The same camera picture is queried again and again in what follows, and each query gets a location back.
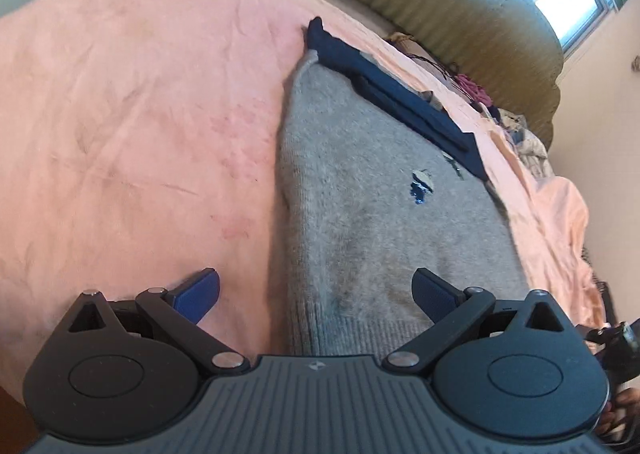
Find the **grey and navy knit sweater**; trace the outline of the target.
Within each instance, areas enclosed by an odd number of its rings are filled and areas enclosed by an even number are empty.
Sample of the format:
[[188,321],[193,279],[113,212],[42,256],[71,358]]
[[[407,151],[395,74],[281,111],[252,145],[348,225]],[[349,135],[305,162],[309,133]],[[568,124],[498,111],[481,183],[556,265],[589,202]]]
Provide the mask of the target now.
[[425,267],[521,299],[528,285],[475,136],[314,18],[277,161],[293,356],[385,356],[430,326]]

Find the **pile of mixed clothes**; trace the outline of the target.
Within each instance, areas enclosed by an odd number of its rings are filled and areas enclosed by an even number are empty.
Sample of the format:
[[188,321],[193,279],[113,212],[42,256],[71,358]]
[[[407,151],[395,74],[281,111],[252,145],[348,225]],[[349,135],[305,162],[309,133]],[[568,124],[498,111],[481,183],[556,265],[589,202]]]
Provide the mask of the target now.
[[400,53],[413,60],[416,65],[431,73],[449,91],[456,93],[481,115],[494,120],[496,125],[503,128],[509,134],[515,154],[536,179],[554,177],[547,148],[542,140],[529,130],[524,115],[513,114],[509,110],[497,107],[484,88],[481,88],[465,74],[450,71],[437,62],[436,58],[428,53],[412,36],[394,32],[386,41]]

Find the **pink bed sheet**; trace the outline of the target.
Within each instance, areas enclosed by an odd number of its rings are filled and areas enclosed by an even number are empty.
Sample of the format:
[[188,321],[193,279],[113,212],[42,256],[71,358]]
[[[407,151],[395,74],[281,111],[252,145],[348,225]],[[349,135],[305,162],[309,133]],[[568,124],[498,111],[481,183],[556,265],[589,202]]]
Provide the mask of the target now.
[[1,21],[1,385],[12,398],[81,292],[131,299],[206,267],[221,278],[206,333],[249,358],[293,355],[277,161],[314,18],[475,136],[527,292],[602,325],[575,185],[537,181],[494,122],[325,0],[37,0]]

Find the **olive upholstered headboard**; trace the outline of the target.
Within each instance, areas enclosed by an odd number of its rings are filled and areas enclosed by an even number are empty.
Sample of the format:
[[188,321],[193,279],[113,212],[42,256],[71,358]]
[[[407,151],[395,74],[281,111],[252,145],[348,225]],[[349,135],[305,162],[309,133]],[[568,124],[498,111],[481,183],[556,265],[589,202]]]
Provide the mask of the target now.
[[564,54],[532,0],[353,1],[468,76],[497,106],[524,116],[529,130],[551,146]]

